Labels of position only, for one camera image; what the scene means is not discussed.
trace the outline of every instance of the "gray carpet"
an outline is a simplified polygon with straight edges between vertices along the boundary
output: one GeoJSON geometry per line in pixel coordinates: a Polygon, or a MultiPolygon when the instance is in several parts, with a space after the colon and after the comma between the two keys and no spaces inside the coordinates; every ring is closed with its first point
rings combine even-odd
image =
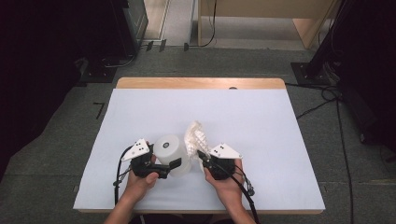
{"type": "MultiPolygon", "coordinates": [[[[313,55],[309,50],[142,49],[134,62],[119,68],[113,83],[71,90],[46,130],[11,159],[0,185],[0,223],[104,221],[106,214],[81,214],[72,207],[120,77],[280,77],[295,83],[290,62],[308,62],[313,55]],[[105,103],[99,116],[101,106],[96,103],[105,103]]],[[[323,103],[320,91],[288,87],[288,93],[296,115],[323,103]]],[[[362,145],[347,106],[340,104],[340,112],[355,223],[396,223],[396,163],[384,162],[394,153],[362,145]]],[[[262,223],[350,223],[348,176],[335,103],[300,118],[299,125],[327,209],[314,216],[261,216],[262,223]]]]}

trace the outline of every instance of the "person's right hand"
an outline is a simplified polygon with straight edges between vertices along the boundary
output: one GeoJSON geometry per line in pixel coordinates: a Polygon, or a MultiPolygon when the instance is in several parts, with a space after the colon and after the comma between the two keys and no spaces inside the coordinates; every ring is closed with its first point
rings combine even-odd
{"type": "MultiPolygon", "coordinates": [[[[235,165],[243,170],[241,160],[235,160],[235,165]]],[[[241,171],[238,172],[238,169],[235,169],[236,170],[235,174],[233,174],[233,177],[235,177],[235,179],[243,185],[244,178],[242,175],[240,175],[241,171]]],[[[215,188],[219,199],[227,208],[227,210],[231,205],[242,204],[242,191],[235,181],[233,181],[230,177],[225,180],[215,180],[207,168],[205,168],[204,171],[206,181],[215,188]]]]}

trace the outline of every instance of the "table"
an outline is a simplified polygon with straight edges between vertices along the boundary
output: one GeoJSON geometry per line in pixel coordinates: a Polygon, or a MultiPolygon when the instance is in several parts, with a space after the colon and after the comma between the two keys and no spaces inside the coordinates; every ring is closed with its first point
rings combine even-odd
{"type": "MultiPolygon", "coordinates": [[[[218,0],[216,17],[291,18],[306,49],[311,48],[337,0],[218,0]]],[[[203,16],[213,17],[215,0],[198,2],[198,45],[203,16]]]]}
{"type": "MultiPolygon", "coordinates": [[[[325,209],[283,80],[209,77],[121,78],[93,145],[74,209],[109,212],[114,206],[112,183],[121,152],[141,137],[152,143],[169,133],[183,137],[194,119],[203,124],[210,146],[222,141],[244,156],[258,214],[318,214],[325,209]]],[[[243,203],[249,209],[248,202],[243,203]]],[[[187,175],[157,181],[135,211],[226,212],[198,162],[192,163],[187,175]]]]}

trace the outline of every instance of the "forearm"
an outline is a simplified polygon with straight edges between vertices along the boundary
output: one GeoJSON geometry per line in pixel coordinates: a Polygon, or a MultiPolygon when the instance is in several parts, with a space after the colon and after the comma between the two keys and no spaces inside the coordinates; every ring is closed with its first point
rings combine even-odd
{"type": "Polygon", "coordinates": [[[116,204],[116,206],[113,208],[113,211],[111,211],[110,215],[107,217],[105,224],[128,223],[131,219],[134,205],[134,202],[121,197],[120,201],[116,204]]]}
{"type": "Polygon", "coordinates": [[[254,224],[254,220],[242,204],[225,206],[235,224],[254,224]]]}

